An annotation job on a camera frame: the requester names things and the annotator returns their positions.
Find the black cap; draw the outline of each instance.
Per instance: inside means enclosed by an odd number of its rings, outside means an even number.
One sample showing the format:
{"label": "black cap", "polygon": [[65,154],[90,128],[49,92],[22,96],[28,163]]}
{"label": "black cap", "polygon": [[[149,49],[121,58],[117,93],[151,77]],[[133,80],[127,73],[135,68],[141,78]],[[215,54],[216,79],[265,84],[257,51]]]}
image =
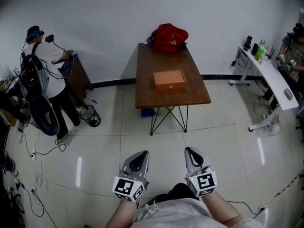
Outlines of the black cap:
{"label": "black cap", "polygon": [[29,28],[28,31],[27,31],[27,37],[28,37],[31,33],[33,33],[34,31],[38,31],[38,30],[40,30],[39,26],[37,26],[37,25],[32,26],[32,27]]}

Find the white wall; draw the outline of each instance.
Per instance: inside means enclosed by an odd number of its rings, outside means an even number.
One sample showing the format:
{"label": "white wall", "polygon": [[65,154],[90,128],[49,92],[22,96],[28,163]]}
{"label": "white wall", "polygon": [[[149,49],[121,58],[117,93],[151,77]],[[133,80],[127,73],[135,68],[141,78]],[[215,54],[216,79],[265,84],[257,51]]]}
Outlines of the white wall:
{"label": "white wall", "polygon": [[39,25],[79,53],[92,82],[131,78],[137,43],[172,23],[189,32],[201,74],[239,74],[229,67],[238,44],[250,34],[278,48],[299,7],[300,0],[8,0],[0,6],[0,66],[18,65],[26,30]]}

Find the table top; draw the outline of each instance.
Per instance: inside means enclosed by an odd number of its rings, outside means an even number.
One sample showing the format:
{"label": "table top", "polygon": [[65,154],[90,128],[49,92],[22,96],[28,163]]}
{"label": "table top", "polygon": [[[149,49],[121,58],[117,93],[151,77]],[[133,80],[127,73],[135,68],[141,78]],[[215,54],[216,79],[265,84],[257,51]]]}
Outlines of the table top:
{"label": "table top", "polygon": [[[186,87],[156,92],[154,72],[181,69]],[[138,44],[135,108],[209,104],[211,99],[188,49],[173,54],[155,52]]]}
{"label": "table top", "polygon": [[248,58],[252,61],[252,63],[258,68],[266,82],[268,83],[269,87],[271,88],[272,92],[274,93],[278,103],[280,104],[282,110],[288,110],[292,108],[296,108],[299,106],[295,96],[291,100],[288,100],[284,91],[289,89],[292,93],[289,85],[284,80],[283,76],[280,72],[275,68],[272,62],[267,59],[263,61],[263,63],[258,63],[255,57],[249,52],[245,51],[242,46],[239,48],[248,56]]}

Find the red backpack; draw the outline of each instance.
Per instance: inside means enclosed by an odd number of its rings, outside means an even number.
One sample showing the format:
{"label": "red backpack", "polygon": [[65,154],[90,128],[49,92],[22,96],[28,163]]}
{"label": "red backpack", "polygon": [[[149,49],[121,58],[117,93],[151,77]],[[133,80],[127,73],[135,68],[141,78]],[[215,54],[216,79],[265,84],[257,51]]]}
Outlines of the red backpack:
{"label": "red backpack", "polygon": [[162,24],[148,38],[148,42],[152,44],[153,49],[157,52],[173,53],[181,45],[184,46],[186,44],[185,40],[187,38],[187,31],[172,24]]}

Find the black wall baseboard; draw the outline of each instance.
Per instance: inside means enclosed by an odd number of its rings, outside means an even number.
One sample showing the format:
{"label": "black wall baseboard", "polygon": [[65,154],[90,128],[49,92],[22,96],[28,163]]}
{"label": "black wall baseboard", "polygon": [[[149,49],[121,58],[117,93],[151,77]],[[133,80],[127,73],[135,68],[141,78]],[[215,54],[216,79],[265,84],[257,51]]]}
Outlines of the black wall baseboard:
{"label": "black wall baseboard", "polygon": [[[202,79],[241,79],[242,75],[216,75],[216,74],[206,74],[201,75]],[[247,80],[261,80],[261,76],[247,76]],[[131,85],[136,84],[136,78],[118,79],[111,81],[104,81],[98,83],[92,83],[93,88],[109,87],[109,86],[121,86],[121,85]]]}

